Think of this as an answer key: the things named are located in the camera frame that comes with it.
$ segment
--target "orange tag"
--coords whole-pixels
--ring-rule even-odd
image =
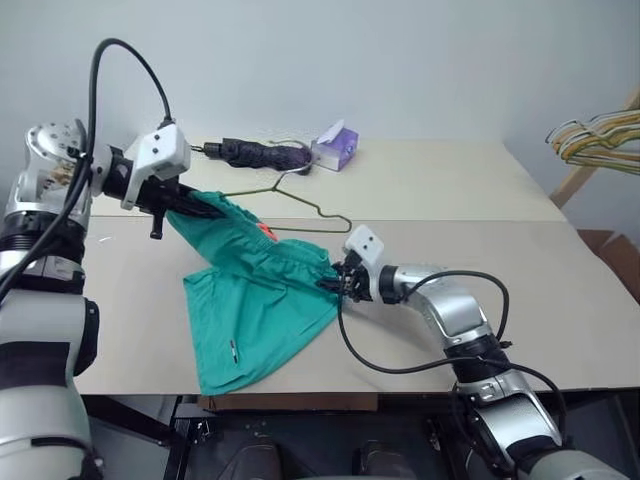
[[[256,225],[260,230],[262,230],[262,233],[264,233],[271,240],[273,240],[274,242],[278,241],[278,237],[276,237],[276,234],[271,231],[266,223],[257,223]]]

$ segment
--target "metal hanger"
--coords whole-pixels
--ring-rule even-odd
[[[309,150],[309,147],[307,147],[304,143],[299,142],[297,140],[284,140],[282,142],[270,142],[273,144],[279,144],[279,143],[296,143],[298,145],[300,145],[302,148],[306,148],[307,150]],[[285,190],[282,190],[280,188],[278,188],[278,186],[280,185],[280,183],[282,182],[282,180],[284,179],[284,177],[286,177],[287,175],[289,175],[290,173],[296,173],[296,172],[300,172],[302,170],[305,170],[307,168],[309,168],[312,164],[313,164],[313,155],[310,155],[309,158],[311,158],[311,160],[309,161],[309,163],[303,167],[299,167],[299,168],[294,168],[292,170],[286,170],[284,172],[282,172],[280,174],[280,176],[278,177],[278,179],[276,180],[276,182],[271,186],[271,187],[267,187],[267,188],[258,188],[255,190],[244,190],[241,192],[232,192],[232,193],[224,193],[223,195],[225,197],[239,197],[241,195],[255,195],[258,193],[267,193],[267,192],[275,192],[275,193],[279,193],[280,195],[284,195],[285,197],[289,197],[293,200],[296,200],[297,202],[300,203],[304,203],[305,205],[309,205],[310,207],[313,207],[316,209],[316,213],[318,214],[318,216],[322,217],[322,218],[339,218],[340,220],[344,221],[346,223],[346,226],[344,229],[342,230],[328,230],[328,229],[319,229],[319,228],[294,228],[294,227],[272,227],[269,226],[269,228],[271,230],[286,230],[289,232],[313,232],[313,233],[349,233],[351,231],[351,228],[353,226],[353,222],[351,220],[349,220],[347,217],[343,216],[343,215],[338,215],[338,214],[326,214],[322,211],[322,208],[320,208],[320,206],[316,203],[310,202],[309,200],[306,200],[302,197],[299,197],[297,195],[294,195],[292,193],[289,193]]]

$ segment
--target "purple tissue box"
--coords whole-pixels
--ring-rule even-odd
[[[348,128],[343,128],[333,138],[325,143],[311,142],[314,163],[336,172],[342,170],[349,160],[353,158],[358,148],[358,134]]]

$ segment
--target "white wall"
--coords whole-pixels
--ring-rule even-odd
[[[3,0],[0,198],[28,127],[86,118],[107,36],[143,52],[192,138],[309,138],[345,117],[368,137],[501,139],[548,192],[567,167],[547,132],[618,108],[640,83],[638,0]],[[105,141],[157,123],[123,52],[100,79]],[[640,241],[640,179],[599,172],[566,212]]]

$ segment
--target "beige table surface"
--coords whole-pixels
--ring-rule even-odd
[[[391,157],[404,168],[389,171],[383,161]],[[195,158],[182,181],[236,190],[272,179],[264,171]],[[367,142],[344,172],[317,169],[307,178],[292,177],[290,189],[350,215],[355,224],[366,222],[384,240],[390,263],[473,268],[500,277],[512,297],[505,334],[515,343],[508,351],[512,361],[541,370],[565,389],[640,385],[640,307],[502,146]],[[304,218],[312,216],[308,209],[296,210],[289,200],[279,205],[271,195],[247,198],[245,205],[269,224],[327,226]],[[165,238],[154,241],[150,218],[123,216],[112,199],[100,198],[95,207],[84,266],[85,294],[101,311],[99,353],[77,379],[78,389],[198,393],[182,278],[206,262],[168,224]],[[295,236],[342,258],[345,235]],[[465,282],[495,325],[499,292],[478,280]],[[353,342],[372,361],[401,367],[442,357],[419,316],[404,307],[361,303],[347,311]],[[440,392],[452,382],[448,367],[404,376],[368,370],[347,352],[334,322],[286,365],[242,391]]]

